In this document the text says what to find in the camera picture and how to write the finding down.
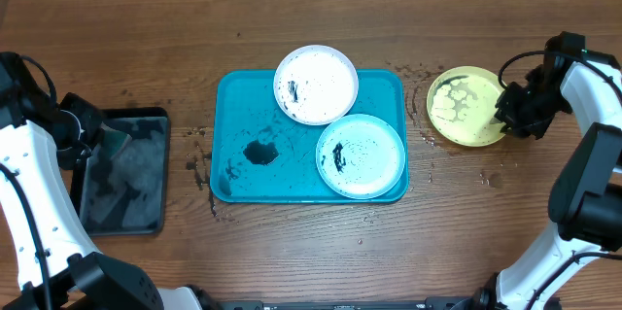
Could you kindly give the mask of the dark green sponge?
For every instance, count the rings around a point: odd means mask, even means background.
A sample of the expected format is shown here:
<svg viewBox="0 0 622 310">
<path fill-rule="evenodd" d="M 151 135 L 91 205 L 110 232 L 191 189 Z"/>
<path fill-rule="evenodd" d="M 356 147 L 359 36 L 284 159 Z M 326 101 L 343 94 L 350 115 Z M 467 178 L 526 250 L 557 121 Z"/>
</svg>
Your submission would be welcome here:
<svg viewBox="0 0 622 310">
<path fill-rule="evenodd" d="M 132 140 L 132 137 L 106 124 L 103 124 L 101 129 L 103 130 L 103 138 L 100 143 L 100 153 L 113 160 L 124 150 L 126 145 Z"/>
</svg>

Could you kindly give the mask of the yellow-green plate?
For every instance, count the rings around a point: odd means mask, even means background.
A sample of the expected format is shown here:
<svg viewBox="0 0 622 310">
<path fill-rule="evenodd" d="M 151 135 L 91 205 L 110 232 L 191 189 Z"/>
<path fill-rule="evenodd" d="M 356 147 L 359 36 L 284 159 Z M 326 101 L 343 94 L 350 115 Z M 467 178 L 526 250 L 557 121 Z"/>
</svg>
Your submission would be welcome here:
<svg viewBox="0 0 622 310">
<path fill-rule="evenodd" d="M 494 122 L 502 87 L 497 76 L 480 67 L 460 66 L 443 72 L 427 95 L 427 114 L 448 140 L 467 147 L 498 142 L 503 124 Z"/>
</svg>

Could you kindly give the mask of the white plate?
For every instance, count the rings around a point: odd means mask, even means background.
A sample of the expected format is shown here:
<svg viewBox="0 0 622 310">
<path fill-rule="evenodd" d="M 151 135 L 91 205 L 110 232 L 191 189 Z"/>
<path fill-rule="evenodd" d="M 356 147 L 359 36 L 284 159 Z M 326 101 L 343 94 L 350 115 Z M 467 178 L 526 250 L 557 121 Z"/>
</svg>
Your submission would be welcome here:
<svg viewBox="0 0 622 310">
<path fill-rule="evenodd" d="M 277 105 L 292 120 L 325 125 L 345 116 L 358 96 L 359 76 L 342 52 L 308 45 L 290 52 L 273 79 Z"/>
</svg>

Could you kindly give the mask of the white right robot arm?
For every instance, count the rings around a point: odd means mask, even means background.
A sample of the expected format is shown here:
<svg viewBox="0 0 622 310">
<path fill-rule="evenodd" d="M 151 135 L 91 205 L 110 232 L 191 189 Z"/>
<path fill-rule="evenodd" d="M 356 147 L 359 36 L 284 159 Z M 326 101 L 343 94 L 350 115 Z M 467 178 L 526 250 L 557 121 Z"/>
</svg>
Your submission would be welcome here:
<svg viewBox="0 0 622 310">
<path fill-rule="evenodd" d="M 539 139 L 564 112 L 575 116 L 582 140 L 550 191 L 545 230 L 455 309 L 558 309 L 556 292 L 583 267 L 621 258 L 621 188 L 610 180 L 621 170 L 621 65 L 568 31 L 539 55 L 525 86 L 502 87 L 494 120 L 504 133 Z"/>
</svg>

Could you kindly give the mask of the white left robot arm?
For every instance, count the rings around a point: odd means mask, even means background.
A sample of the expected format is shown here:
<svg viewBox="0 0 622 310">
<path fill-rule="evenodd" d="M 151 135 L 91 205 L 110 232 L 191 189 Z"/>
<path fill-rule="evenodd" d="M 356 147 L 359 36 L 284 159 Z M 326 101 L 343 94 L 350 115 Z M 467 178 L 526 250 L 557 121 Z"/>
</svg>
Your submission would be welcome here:
<svg viewBox="0 0 622 310">
<path fill-rule="evenodd" d="M 100 110 L 39 85 L 1 55 L 1 208 L 17 256 L 14 309 L 215 309 L 194 285 L 161 289 L 103 254 L 93 233 L 162 228 L 170 122 L 159 108 Z"/>
</svg>

